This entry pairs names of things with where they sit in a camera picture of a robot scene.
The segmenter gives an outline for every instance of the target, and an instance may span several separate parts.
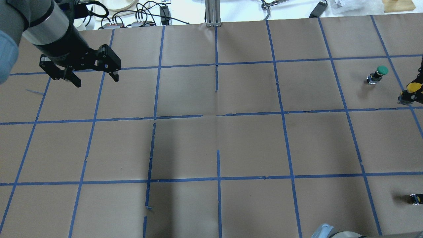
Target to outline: white plate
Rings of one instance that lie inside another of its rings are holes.
[[[135,3],[135,0],[103,0],[107,9],[112,11],[122,11]]]

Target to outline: green bottle cap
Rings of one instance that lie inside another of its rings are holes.
[[[386,75],[388,74],[388,68],[381,65],[379,67],[377,67],[376,71],[380,74],[380,75]]]

